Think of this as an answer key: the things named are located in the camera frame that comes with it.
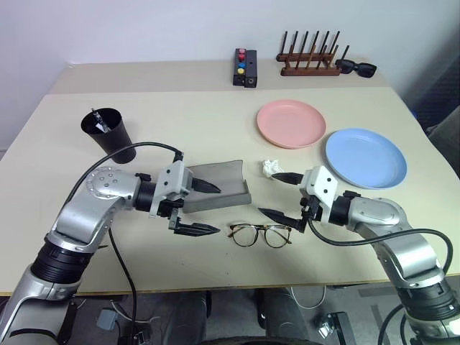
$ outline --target sunglasses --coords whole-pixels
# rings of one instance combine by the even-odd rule
[[[370,63],[355,63],[345,59],[336,60],[336,66],[340,68],[343,74],[349,74],[355,70],[363,78],[371,78],[377,69],[376,65],[371,65]]]
[[[250,247],[256,243],[259,231],[264,232],[265,242],[272,248],[281,248],[286,244],[291,244],[289,240],[290,227],[284,225],[252,225],[234,224],[230,225],[231,237],[236,244],[241,247]]]

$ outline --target black cup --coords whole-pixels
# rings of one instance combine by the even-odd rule
[[[119,111],[112,108],[102,108],[95,111],[101,115],[103,121],[109,127],[109,131],[104,133],[96,127],[98,122],[93,112],[89,113],[81,120],[81,129],[93,138],[108,155],[122,147],[132,144],[124,128],[123,119]],[[134,157],[136,157],[136,150],[131,148],[113,156],[112,159],[116,163],[125,164],[131,162]]]

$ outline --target beige tabletop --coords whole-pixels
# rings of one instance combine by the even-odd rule
[[[187,165],[243,160],[252,204],[190,213],[184,222],[217,226],[205,237],[174,235],[167,220],[121,211],[114,235],[140,291],[186,290],[273,285],[322,285],[373,282],[387,277],[370,246],[338,248],[308,230],[292,234],[292,244],[272,249],[263,241],[242,248],[227,237],[235,222],[270,223],[257,207],[292,217],[300,214],[300,194],[292,185],[262,175],[261,161],[278,159],[286,171],[303,173],[326,164],[323,151],[330,133],[362,127],[392,140],[407,160],[403,183],[387,190],[362,190],[339,179],[339,190],[398,202],[414,228],[438,229],[454,243],[451,274],[460,273],[460,182],[431,145],[405,104],[376,75],[364,79],[280,77],[280,64],[259,62],[257,89],[231,85],[228,62],[79,65],[68,68],[43,98],[0,161],[2,194],[0,294],[8,295],[43,244],[74,182],[103,156],[80,129],[91,107],[118,109],[133,142],[157,141],[185,153]],[[324,138],[304,149],[282,149],[258,132],[261,106],[291,98],[316,107],[324,116]],[[171,162],[170,152],[137,149],[136,159],[121,168],[157,172]],[[320,227],[337,240],[359,239],[338,226]],[[441,262],[446,249],[427,235]],[[129,290],[111,247],[100,249],[83,276],[82,293]]]

